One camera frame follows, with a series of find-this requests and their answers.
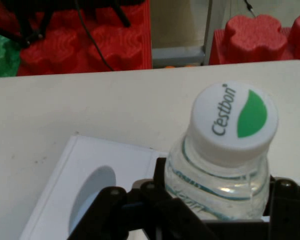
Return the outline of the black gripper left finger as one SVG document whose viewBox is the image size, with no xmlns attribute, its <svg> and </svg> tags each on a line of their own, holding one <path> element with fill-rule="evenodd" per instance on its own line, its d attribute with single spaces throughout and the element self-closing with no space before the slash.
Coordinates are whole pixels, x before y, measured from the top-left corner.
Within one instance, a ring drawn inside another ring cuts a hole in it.
<svg viewBox="0 0 300 240">
<path fill-rule="evenodd" d="M 137 229 L 150 240 L 207 239 L 207 227 L 161 185 L 164 162 L 157 159 L 153 179 L 130 192 L 117 186 L 102 189 L 68 239 L 125 240 Z"/>
</svg>

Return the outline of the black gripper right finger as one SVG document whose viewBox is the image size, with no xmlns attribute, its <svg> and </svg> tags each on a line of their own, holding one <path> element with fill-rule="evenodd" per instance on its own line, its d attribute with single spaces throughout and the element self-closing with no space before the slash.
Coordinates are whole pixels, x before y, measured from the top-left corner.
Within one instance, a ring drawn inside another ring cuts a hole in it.
<svg viewBox="0 0 300 240">
<path fill-rule="evenodd" d="M 300 184 L 289 178 L 271 176 L 263 216 L 269 217 L 268 239 L 300 240 Z"/>
</svg>

